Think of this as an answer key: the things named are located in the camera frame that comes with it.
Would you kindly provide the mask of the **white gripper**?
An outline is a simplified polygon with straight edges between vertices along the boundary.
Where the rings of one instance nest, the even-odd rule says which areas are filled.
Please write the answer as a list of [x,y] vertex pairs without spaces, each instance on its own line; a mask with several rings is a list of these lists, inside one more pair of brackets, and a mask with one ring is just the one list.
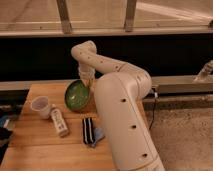
[[95,69],[91,67],[78,67],[81,81],[86,87],[90,87],[95,79]]

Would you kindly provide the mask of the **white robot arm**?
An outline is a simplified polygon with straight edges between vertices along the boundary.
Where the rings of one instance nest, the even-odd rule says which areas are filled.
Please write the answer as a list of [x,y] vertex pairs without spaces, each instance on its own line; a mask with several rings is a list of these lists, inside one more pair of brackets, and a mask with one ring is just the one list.
[[131,63],[99,55],[94,42],[71,48],[84,81],[96,79],[94,100],[117,171],[165,171],[137,102],[150,92],[147,71]]

